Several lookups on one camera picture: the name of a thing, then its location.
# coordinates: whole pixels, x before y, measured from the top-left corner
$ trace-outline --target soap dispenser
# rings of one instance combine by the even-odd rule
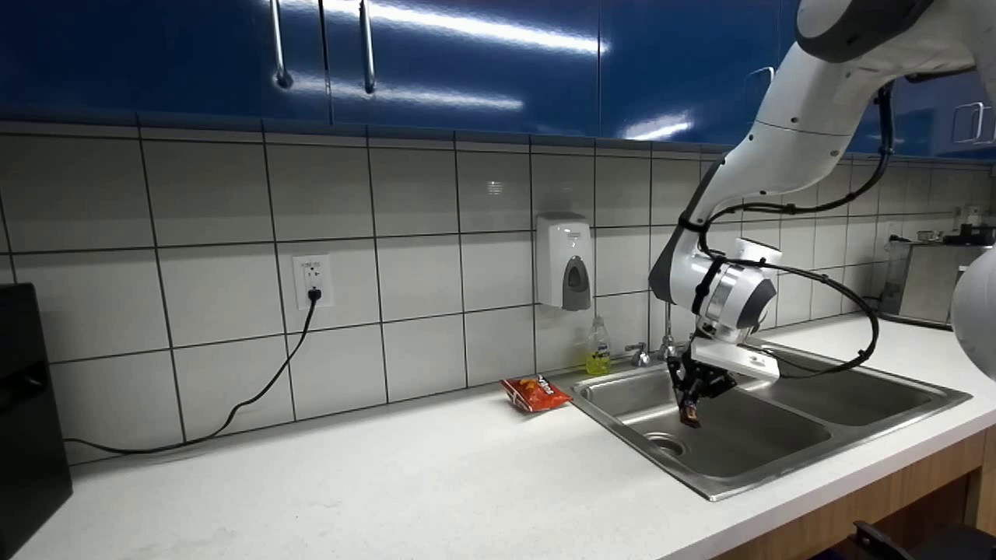
[[[592,226],[576,214],[536,220],[536,291],[547,307],[592,307]]]

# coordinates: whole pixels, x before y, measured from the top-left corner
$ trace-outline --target black appliance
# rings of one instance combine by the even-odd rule
[[[0,556],[72,496],[33,291],[0,286]]]

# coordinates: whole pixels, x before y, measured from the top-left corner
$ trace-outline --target cabinet handle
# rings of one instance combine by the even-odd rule
[[[272,23],[275,23],[275,62],[278,62],[275,82],[278,82],[278,88],[285,92],[293,84],[293,77],[291,77],[291,68],[285,68],[285,59],[283,59],[280,0],[272,0]]]
[[[975,129],[970,136],[958,136],[958,112],[970,112],[975,116]],[[966,103],[955,110],[955,142],[983,142],[988,135],[988,103]]]
[[[763,65],[763,68],[750,71],[750,77],[754,76],[770,76],[770,88],[776,84],[776,65]]]
[[[373,23],[371,23],[371,8],[360,0],[360,34],[365,34],[365,92],[373,95],[376,84],[376,52],[373,52]]]

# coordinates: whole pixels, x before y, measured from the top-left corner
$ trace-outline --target wall outlet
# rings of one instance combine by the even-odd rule
[[[330,255],[297,255],[293,282],[298,307],[307,310],[307,294],[321,291],[318,307],[333,307],[333,260]]]

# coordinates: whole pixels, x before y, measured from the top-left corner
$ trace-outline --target sink drain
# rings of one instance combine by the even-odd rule
[[[685,452],[681,442],[671,438],[670,433],[645,433],[645,438],[646,438],[651,445],[670,452],[670,456],[681,456],[681,452]]]

